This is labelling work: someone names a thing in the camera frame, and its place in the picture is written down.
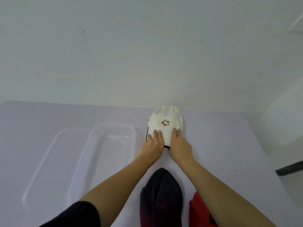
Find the hand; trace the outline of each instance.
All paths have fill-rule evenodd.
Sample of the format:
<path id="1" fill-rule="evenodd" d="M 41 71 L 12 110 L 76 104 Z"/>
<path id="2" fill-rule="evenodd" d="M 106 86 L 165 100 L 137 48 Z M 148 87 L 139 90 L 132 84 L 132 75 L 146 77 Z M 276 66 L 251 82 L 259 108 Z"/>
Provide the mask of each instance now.
<path id="1" fill-rule="evenodd" d="M 142 144 L 137 157 L 145 161 L 151 167 L 160 157 L 164 149 L 164 139 L 161 130 L 154 130 L 153 138 L 150 134 Z"/>
<path id="2" fill-rule="evenodd" d="M 184 138 L 182 138 L 181 129 L 178 129 L 177 131 L 176 128 L 174 128 L 172 130 L 169 155 L 178 165 L 182 162 L 194 159 L 192 155 L 192 147 Z"/>

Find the black sleeve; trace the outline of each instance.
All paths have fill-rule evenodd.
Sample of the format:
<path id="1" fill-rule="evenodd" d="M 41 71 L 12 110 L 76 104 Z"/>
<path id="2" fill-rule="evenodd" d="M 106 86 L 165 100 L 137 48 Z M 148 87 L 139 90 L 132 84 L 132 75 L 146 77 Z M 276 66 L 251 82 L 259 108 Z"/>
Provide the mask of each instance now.
<path id="1" fill-rule="evenodd" d="M 57 217 L 40 227 L 87 226 L 100 227 L 97 209 L 90 202 L 76 202 L 60 213 Z"/>

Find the forearm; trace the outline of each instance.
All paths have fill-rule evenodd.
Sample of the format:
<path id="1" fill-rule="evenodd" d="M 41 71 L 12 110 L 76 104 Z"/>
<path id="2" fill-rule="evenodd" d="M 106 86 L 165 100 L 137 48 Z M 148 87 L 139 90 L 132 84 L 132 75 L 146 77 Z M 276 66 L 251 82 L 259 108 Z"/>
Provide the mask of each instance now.
<path id="1" fill-rule="evenodd" d="M 251 203 L 208 172 L 194 159 L 182 162 L 179 166 L 191 180 L 220 227 L 275 226 Z"/>
<path id="2" fill-rule="evenodd" d="M 137 157 L 125 168 L 86 193 L 80 201 L 92 203 L 98 210 L 101 226 L 109 227 L 148 168 L 149 165 Z"/>

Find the finger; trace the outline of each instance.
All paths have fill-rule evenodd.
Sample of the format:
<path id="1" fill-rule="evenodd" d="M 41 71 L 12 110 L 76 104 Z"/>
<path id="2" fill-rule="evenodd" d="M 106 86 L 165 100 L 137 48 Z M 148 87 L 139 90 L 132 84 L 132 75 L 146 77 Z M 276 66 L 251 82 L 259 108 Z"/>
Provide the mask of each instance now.
<path id="1" fill-rule="evenodd" d="M 158 137 L 159 137 L 159 143 L 164 145 L 164 138 L 161 130 L 158 131 Z"/>
<path id="2" fill-rule="evenodd" d="M 148 134 L 147 141 L 152 141 L 152 135 L 151 134 Z"/>
<path id="3" fill-rule="evenodd" d="M 178 129 L 177 131 L 177 138 L 182 139 L 181 129 Z"/>
<path id="4" fill-rule="evenodd" d="M 154 140 L 154 141 L 159 141 L 157 130 L 154 130 L 153 140 Z"/>
<path id="5" fill-rule="evenodd" d="M 176 139 L 177 138 L 177 129 L 174 127 L 172 129 L 172 139 Z"/>

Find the white baseball cap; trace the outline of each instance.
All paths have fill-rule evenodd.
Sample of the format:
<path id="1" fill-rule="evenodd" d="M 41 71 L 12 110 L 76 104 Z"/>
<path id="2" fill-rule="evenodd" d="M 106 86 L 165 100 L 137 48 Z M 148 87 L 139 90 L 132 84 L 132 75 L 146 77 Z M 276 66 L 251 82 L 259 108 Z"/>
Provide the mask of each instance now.
<path id="1" fill-rule="evenodd" d="M 172 129 L 175 127 L 177 130 L 183 130 L 183 118 L 175 106 L 161 106 L 150 116 L 148 126 L 147 135 L 151 134 L 153 137 L 154 130 L 161 130 L 164 146 L 170 148 Z"/>

